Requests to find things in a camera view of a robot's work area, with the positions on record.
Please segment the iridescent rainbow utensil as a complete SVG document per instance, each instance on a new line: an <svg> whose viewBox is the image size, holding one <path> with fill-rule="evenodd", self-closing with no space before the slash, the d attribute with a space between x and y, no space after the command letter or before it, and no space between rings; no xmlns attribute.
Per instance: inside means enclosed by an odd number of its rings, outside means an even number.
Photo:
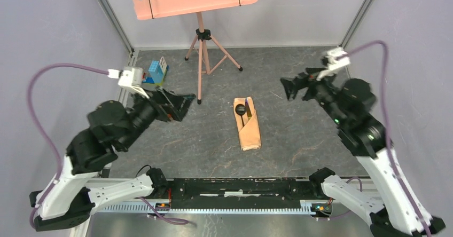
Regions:
<svg viewBox="0 0 453 237"><path fill-rule="evenodd" d="M249 106L247 98L245 98L245 109L246 109L247 118L250 120L252 118L252 112L251 112L251 108Z"/></svg>

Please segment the peach satin napkin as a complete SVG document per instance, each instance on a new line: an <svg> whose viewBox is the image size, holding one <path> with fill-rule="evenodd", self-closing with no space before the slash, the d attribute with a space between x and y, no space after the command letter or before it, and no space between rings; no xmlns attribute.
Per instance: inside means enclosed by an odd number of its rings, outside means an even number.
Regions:
<svg viewBox="0 0 453 237"><path fill-rule="evenodd" d="M248 106L250 116L247 114L247 110L244 115L239 115L236 112L238 105ZM261 135L259 128L259 121L257 111L254 106L252 97L246 98L234 98L233 100L233 112L237 124L238 137L241 149L243 151L251 149L261 148Z"/></svg>

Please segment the black handled utensil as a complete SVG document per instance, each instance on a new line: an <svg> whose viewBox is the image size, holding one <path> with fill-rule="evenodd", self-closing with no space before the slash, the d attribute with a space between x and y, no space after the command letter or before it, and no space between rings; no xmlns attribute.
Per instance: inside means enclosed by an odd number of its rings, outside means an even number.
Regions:
<svg viewBox="0 0 453 237"><path fill-rule="evenodd" d="M243 102L240 102L239 104L237 104L235 107L236 114L239 115L241 118L242 126L245 126L245 121L244 121L244 119L245 119L244 116L246 115L245 102L246 102L246 99L244 99Z"/></svg>

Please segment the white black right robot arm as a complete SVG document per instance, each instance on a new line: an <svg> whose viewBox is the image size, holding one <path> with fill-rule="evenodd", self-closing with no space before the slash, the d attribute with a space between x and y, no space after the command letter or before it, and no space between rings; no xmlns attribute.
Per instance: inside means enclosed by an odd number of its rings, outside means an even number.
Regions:
<svg viewBox="0 0 453 237"><path fill-rule="evenodd" d="M386 129L370 113L376 103L371 85L352 78L341 86L334 77L317 79L319 69L311 68L294 78L282 77L288 100L305 90L304 101L315 100L335 122L344 146L363 166L381 199L376 200L341 180L332 170L322 168L310 175L309 193L337 200L370 227L373 236L430 236L445 228L416 198L402 173Z"/></svg>

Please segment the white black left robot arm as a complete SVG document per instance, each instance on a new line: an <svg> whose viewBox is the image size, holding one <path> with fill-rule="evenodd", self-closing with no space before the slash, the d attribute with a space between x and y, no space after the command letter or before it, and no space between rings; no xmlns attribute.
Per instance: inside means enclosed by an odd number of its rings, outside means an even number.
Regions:
<svg viewBox="0 0 453 237"><path fill-rule="evenodd" d="M152 122L182 121L194 99L194 94L157 88L144 96L135 94L130 108L114 100L98 105L87 116L89 127L67 146L61 173L44 190L30 193L33 228L38 232L65 230L113 204L164 197L169 184L158 168L104 187L88 187L87 182L115 161L119 152L127 152Z"/></svg>

